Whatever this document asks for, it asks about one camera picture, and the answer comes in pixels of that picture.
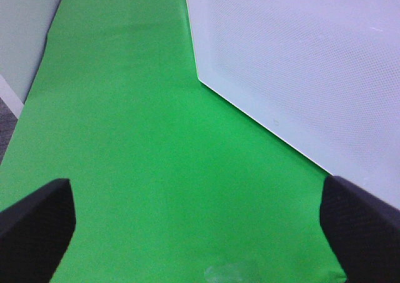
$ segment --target white partition wall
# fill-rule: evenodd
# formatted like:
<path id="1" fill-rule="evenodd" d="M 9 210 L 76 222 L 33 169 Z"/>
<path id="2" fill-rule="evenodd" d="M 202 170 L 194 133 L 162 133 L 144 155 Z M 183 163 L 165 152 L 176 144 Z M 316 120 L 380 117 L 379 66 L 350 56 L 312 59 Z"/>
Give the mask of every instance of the white partition wall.
<path id="1" fill-rule="evenodd" d="M 36 74 L 59 1 L 0 0 L 0 75 L 21 101 Z"/>
<path id="2" fill-rule="evenodd" d="M 187 3 L 205 85 L 400 207 L 400 0 Z"/>

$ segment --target green backdrop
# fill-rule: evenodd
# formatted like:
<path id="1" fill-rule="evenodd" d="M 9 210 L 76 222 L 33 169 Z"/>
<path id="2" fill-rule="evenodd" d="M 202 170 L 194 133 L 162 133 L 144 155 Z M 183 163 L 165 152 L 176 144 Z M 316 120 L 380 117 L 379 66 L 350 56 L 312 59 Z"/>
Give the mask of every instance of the green backdrop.
<path id="1" fill-rule="evenodd" d="M 52 282 L 342 282 L 325 176 L 197 80 L 186 0 L 62 0 L 0 208 L 71 179 Z"/>

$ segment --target green screen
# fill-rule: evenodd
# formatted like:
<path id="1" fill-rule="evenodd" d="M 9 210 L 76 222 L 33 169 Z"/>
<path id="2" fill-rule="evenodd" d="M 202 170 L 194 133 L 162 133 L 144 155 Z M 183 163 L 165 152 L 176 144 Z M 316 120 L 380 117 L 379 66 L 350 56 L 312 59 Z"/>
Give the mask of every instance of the green screen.
<path id="1" fill-rule="evenodd" d="M 186 0 L 62 0 L 0 208 L 71 179 L 52 282 L 343 282 L 326 175 L 197 80 Z"/>

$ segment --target gray carpet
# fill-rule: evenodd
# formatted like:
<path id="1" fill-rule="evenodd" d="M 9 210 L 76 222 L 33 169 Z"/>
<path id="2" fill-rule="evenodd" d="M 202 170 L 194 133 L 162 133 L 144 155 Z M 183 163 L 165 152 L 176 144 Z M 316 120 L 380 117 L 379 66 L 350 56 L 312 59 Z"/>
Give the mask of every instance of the gray carpet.
<path id="1" fill-rule="evenodd" d="M 16 124 L 17 118 L 10 111 L 7 105 L 5 105 L 3 100 L 0 99 L 0 163 L 6 153 L 8 143 Z"/>

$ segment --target white wall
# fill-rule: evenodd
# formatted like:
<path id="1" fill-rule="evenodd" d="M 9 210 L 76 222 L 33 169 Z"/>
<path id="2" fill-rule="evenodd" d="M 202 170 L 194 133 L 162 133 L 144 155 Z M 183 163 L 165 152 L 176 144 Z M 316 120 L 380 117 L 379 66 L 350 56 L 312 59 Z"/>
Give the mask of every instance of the white wall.
<path id="1" fill-rule="evenodd" d="M 22 102 L 36 74 L 59 1 L 0 0 L 0 75 Z"/>

